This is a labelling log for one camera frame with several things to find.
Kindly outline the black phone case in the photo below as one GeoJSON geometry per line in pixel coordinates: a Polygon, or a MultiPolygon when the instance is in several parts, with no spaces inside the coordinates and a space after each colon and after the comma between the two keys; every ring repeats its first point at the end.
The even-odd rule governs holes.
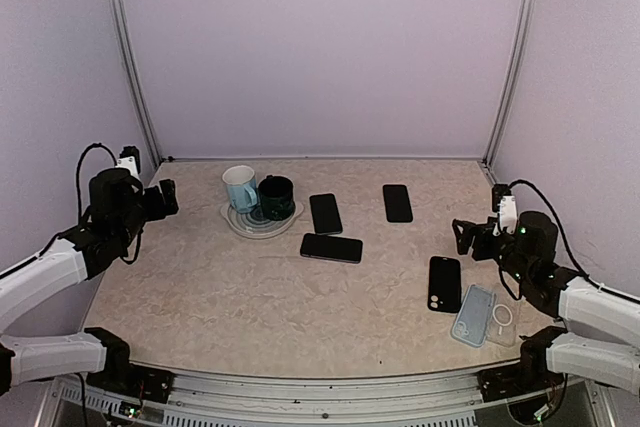
{"type": "Polygon", "coordinates": [[[461,264],[457,259],[433,256],[429,260],[428,308],[456,314],[462,303],[461,264]]]}

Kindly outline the black phone pink edge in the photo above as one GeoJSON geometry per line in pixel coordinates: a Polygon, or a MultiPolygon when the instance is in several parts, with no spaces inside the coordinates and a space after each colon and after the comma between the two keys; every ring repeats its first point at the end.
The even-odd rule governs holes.
{"type": "Polygon", "coordinates": [[[358,264],[361,262],[363,242],[359,239],[306,233],[300,255],[314,259],[358,264]]]}

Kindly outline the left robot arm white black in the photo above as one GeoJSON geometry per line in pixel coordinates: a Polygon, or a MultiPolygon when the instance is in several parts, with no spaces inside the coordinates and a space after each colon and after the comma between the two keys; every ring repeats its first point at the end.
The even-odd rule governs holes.
{"type": "MultiPolygon", "coordinates": [[[[138,260],[144,227],[179,211],[176,184],[144,187],[126,168],[104,170],[89,183],[90,204],[78,224],[55,234],[30,258],[1,273],[1,326],[7,328],[57,293],[91,280],[115,261],[138,260]]],[[[130,347],[103,328],[66,336],[1,336],[1,390],[65,374],[88,376],[121,392],[140,381],[130,347]]]]}

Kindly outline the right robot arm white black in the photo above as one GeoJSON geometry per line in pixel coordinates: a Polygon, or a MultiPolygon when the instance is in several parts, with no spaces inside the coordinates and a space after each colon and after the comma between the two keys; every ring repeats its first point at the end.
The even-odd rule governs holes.
{"type": "Polygon", "coordinates": [[[542,212],[520,214],[514,228],[500,230],[497,219],[484,224],[455,219],[459,254],[492,260],[500,275],[518,285],[518,298],[566,323],[580,323],[610,336],[580,336],[566,327],[543,328],[526,337],[517,363],[484,370],[486,397],[520,395],[550,387],[574,375],[632,394],[639,392],[639,301],[629,294],[590,282],[582,273],[555,262],[558,227],[542,212]]]}

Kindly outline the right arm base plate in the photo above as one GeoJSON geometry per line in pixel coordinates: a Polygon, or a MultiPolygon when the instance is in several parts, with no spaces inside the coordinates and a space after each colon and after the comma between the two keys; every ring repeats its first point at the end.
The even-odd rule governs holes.
{"type": "Polygon", "coordinates": [[[481,370],[477,380],[482,399],[488,403],[561,386],[564,375],[548,371],[536,373],[511,364],[481,370]]]}

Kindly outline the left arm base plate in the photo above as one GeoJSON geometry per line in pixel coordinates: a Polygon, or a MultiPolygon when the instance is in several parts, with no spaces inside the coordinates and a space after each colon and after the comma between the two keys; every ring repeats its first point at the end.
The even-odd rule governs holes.
{"type": "Polygon", "coordinates": [[[175,375],[168,370],[128,364],[123,368],[110,367],[102,372],[89,373],[87,382],[111,393],[166,404],[174,378],[175,375]]]}

